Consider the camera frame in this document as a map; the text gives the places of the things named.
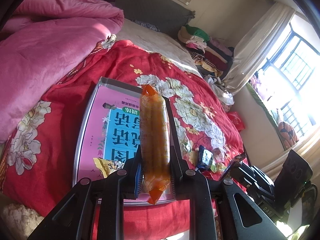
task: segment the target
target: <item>candy wrapper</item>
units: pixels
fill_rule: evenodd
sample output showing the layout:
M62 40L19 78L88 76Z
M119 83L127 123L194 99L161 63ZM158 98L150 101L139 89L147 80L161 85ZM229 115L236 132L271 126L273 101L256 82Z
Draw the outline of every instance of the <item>candy wrapper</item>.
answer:
M108 177L111 173L116 170L122 169L124 163L119 161L109 161L101 158L93 158L94 164L101 171L103 177Z
M165 101L150 85L140 97L140 144L148 202L156 204L170 183L170 129Z
M240 167L241 161L243 161L247 157L246 152L243 152L237 156L235 156L228 164L227 168L224 170L224 172L221 174L219 181L222 181L224 178L231 178L230 176L230 170L232 168Z
M197 167L199 169L210 170L211 166L215 165L213 153L206 150L202 145L199 146L198 160Z

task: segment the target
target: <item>window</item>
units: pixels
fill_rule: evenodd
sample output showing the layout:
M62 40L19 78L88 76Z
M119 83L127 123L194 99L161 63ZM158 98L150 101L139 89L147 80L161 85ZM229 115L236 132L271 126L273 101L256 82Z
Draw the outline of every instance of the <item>window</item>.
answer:
M300 137L320 122L320 108L315 109L320 87L319 63L319 52L289 24L258 71L259 79L274 91L268 101L282 110L284 121Z

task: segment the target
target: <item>pink book cover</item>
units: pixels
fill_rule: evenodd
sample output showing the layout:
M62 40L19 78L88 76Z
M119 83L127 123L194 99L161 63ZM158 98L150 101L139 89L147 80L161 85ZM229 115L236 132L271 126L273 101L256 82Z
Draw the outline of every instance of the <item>pink book cover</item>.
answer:
M93 158L125 162L133 158L140 145L140 99L105 86L99 86L85 128L77 181L88 177L103 179ZM141 192L137 200L144 202L149 194ZM168 187L159 200L172 199Z

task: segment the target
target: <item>pink blanket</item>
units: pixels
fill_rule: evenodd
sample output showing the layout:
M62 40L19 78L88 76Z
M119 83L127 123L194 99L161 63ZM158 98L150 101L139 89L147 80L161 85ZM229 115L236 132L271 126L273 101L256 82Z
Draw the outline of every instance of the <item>pink blanket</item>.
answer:
M10 36L0 42L0 142L123 21L123 11L102 0L24 0L1 31Z

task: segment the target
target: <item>yellow snack wrapper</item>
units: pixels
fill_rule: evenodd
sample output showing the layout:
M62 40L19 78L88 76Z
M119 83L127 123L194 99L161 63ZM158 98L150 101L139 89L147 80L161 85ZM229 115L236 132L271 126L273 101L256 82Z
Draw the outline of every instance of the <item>yellow snack wrapper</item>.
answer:
M152 86L143 85L140 97L140 144L144 183L156 204L170 183L170 125L165 101Z
M124 163L115 162L110 160L105 160L101 158L93 158L94 164L101 171L103 177L108 177L111 173L115 172L118 169L122 169Z

